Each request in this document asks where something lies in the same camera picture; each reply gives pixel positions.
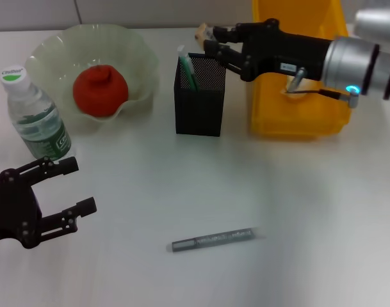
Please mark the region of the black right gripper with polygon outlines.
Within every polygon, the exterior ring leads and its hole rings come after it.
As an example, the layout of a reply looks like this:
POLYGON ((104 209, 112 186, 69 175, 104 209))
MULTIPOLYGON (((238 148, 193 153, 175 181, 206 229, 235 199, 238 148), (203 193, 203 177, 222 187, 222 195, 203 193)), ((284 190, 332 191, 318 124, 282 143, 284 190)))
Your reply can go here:
POLYGON ((283 32, 277 19, 237 23, 232 27, 214 26, 213 35, 217 41, 203 43, 205 54, 247 82, 265 73, 295 75, 299 68, 306 70, 306 78, 319 81, 332 43, 328 39, 283 32), (232 49, 223 44, 229 42, 243 44, 232 49))

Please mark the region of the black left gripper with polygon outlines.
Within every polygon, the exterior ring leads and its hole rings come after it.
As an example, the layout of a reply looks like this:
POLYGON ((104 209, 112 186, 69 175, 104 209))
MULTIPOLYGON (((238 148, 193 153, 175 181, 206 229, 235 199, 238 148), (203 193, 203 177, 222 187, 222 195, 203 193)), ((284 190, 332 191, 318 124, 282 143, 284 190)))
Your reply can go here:
POLYGON ((71 208, 41 218, 40 207, 31 186, 78 170, 75 157, 58 162, 43 157, 17 169, 2 171, 0 173, 0 240, 15 239, 24 248, 31 249, 38 246, 40 242, 77 232, 77 218, 97 212, 94 198, 87 198, 77 202, 71 208))

